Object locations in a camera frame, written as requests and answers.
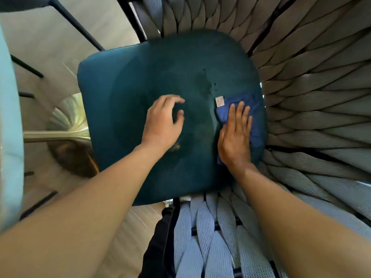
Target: wooden floor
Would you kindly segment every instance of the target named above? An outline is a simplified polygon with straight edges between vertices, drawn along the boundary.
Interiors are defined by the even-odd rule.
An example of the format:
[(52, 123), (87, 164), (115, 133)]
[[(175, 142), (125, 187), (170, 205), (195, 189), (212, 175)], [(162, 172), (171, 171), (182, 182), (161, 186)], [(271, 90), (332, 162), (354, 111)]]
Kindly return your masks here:
[[(116, 0), (59, 0), (105, 48), (138, 43), (138, 38)], [(79, 92), (77, 67), (97, 50), (51, 7), (0, 14), (3, 32), (13, 55), (45, 75), (40, 79), (15, 65), (19, 91), (36, 100), (21, 98), (24, 130), (43, 130), (57, 103)], [(23, 209), (50, 191), (63, 197), (86, 181), (64, 171), (51, 157), (45, 143), (25, 145)], [(123, 221), (96, 277), (136, 277), (142, 256), (160, 219), (163, 203), (133, 207)]]

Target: microfiber cloth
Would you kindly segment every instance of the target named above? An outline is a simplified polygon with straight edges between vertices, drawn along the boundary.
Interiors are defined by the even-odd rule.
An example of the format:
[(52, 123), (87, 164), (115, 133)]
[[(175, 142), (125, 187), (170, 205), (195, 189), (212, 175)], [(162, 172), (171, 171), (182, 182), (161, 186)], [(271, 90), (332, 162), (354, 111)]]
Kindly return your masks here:
[[(264, 133), (261, 130), (261, 127), (259, 126), (260, 119), (254, 119), (255, 117), (260, 117), (260, 114), (261, 114), (260, 112), (262, 109), (260, 105), (261, 98), (260, 97), (257, 98), (256, 95), (257, 94), (244, 93), (244, 94), (239, 94), (236, 96), (225, 97), (224, 105), (216, 108), (216, 114), (220, 122), (224, 125), (228, 121), (229, 107), (232, 103), (234, 103), (236, 109), (240, 101), (243, 101), (245, 103), (245, 107), (246, 106), (250, 107), (250, 111), (248, 115), (253, 116), (253, 125), (251, 127), (251, 134), (250, 134), (251, 153), (253, 151), (253, 148), (265, 146), (265, 135), (266, 135), (266, 133)], [(218, 164), (224, 165), (224, 163), (220, 160), (219, 154), (218, 154)]]

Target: brass pedestal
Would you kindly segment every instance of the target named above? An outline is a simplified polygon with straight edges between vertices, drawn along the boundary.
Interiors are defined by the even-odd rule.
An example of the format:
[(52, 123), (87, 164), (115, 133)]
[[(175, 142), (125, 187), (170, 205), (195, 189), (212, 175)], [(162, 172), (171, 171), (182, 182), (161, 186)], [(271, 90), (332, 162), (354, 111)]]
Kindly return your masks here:
[(46, 129), (24, 131), (24, 142), (47, 142), (56, 161), (75, 175), (93, 177), (99, 172), (94, 160), (81, 93), (58, 104)]

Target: marble tabletop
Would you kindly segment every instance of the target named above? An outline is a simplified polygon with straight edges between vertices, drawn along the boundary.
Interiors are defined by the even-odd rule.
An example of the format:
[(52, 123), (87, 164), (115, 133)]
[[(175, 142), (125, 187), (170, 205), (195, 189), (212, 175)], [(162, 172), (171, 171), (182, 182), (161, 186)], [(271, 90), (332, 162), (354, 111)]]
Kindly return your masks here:
[(19, 220), (24, 149), (16, 76), (0, 24), (0, 232)]

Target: teal seat cushion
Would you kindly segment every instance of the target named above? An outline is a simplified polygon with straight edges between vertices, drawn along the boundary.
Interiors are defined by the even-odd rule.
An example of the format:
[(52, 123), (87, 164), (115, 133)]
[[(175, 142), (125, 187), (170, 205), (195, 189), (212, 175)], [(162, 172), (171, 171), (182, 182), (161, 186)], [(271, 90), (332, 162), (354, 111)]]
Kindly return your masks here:
[[(251, 93), (261, 98), (254, 116), (266, 139), (264, 101), (257, 70), (228, 35), (193, 31), (102, 51), (82, 61), (77, 75), (100, 170), (141, 143), (147, 109), (163, 94), (178, 94), (173, 115), (184, 110), (177, 144), (152, 168), (134, 205), (220, 189), (231, 183), (217, 164), (222, 127), (215, 98)], [(251, 148), (257, 163), (264, 146)]]

